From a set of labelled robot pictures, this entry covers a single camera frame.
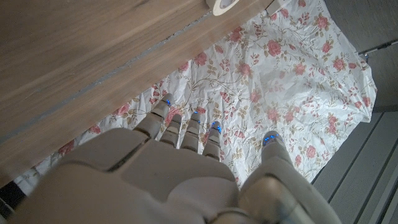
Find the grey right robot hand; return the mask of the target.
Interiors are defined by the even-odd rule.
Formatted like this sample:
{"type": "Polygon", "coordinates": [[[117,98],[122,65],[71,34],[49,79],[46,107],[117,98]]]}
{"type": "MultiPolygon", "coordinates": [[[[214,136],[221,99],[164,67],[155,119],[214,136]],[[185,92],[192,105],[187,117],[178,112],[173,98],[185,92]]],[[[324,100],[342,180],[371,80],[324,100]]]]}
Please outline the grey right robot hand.
{"type": "Polygon", "coordinates": [[[261,164],[239,186],[220,161],[221,125],[198,152],[200,117],[184,135],[181,116],[165,131],[165,95],[132,130],[107,131],[67,154],[18,206],[11,223],[339,223],[299,174],[275,131],[261,164]]]}

